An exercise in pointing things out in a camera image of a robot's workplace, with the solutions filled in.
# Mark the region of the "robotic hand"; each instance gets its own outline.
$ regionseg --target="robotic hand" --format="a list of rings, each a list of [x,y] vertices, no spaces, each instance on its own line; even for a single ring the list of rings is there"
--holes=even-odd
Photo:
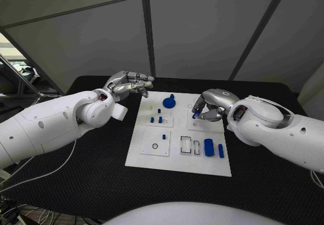
[[[121,71],[102,89],[82,91],[26,108],[0,123],[0,169],[35,155],[48,153],[92,129],[105,125],[112,116],[123,120],[127,108],[117,104],[130,93],[148,97],[154,78]]]
[[[205,106],[209,112],[200,113]],[[195,118],[219,121],[228,115],[228,130],[251,146],[271,152],[304,168],[324,173],[324,121],[278,110],[275,102],[249,96],[244,100],[220,89],[203,92],[193,107]]]

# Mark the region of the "table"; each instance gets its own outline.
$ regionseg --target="table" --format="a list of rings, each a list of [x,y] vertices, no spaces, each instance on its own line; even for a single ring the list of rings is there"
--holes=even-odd
[[[101,88],[107,80],[107,76],[79,77],[69,94]],[[157,78],[153,91],[199,94],[210,88],[225,89],[239,98],[249,94],[267,98],[305,115],[281,83]],[[124,121],[111,118],[102,128],[89,131],[76,141],[64,168],[10,189],[4,192],[7,197],[61,213],[104,220],[153,203],[190,201],[244,209],[292,225],[324,223],[324,191],[313,183],[310,171],[265,147],[248,146],[228,130],[232,178],[125,167],[140,101],[141,96],[134,94],[121,101],[128,108]],[[72,146],[35,157],[6,187],[53,171]]]

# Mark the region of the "metal frame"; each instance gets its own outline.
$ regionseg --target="metal frame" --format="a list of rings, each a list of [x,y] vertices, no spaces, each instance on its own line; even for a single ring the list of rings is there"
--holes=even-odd
[[[40,93],[36,89],[36,87],[32,85],[32,83],[26,80],[26,78],[23,77],[23,75],[20,74],[20,72],[16,70],[16,68],[13,67],[13,65],[10,64],[10,62],[7,61],[7,59],[3,57],[3,55],[0,54],[0,61],[3,62],[3,64],[12,69],[13,74],[16,75],[17,79],[19,79],[19,91],[17,94],[0,94],[0,98],[32,98],[35,97],[36,100],[33,102],[32,105],[38,104],[38,102],[40,100],[43,100],[46,97],[51,98],[58,98],[61,97],[59,95],[46,95],[43,93]],[[23,88],[25,86],[28,86],[28,88],[32,90],[33,95],[25,95],[23,94]]]

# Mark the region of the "white wall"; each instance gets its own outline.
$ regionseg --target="white wall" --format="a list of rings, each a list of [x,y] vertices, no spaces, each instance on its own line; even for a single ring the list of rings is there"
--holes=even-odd
[[[226,80],[271,0],[151,0],[157,77]]]
[[[281,82],[300,92],[324,61],[324,1],[284,0],[235,80]]]
[[[110,1],[112,0],[2,0],[0,26]]]
[[[107,76],[121,70],[150,75],[141,0],[117,2],[6,32],[64,92],[84,75]]]

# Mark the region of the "rectangular slot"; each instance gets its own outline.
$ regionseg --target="rectangular slot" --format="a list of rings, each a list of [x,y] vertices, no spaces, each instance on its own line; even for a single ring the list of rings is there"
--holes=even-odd
[[[199,141],[195,141],[195,155],[200,155],[200,150],[199,150]]]
[[[159,123],[160,116],[147,116],[147,126],[173,128],[173,117],[161,116],[161,123]]]
[[[183,155],[192,155],[192,138],[187,136],[182,136],[182,148]]]

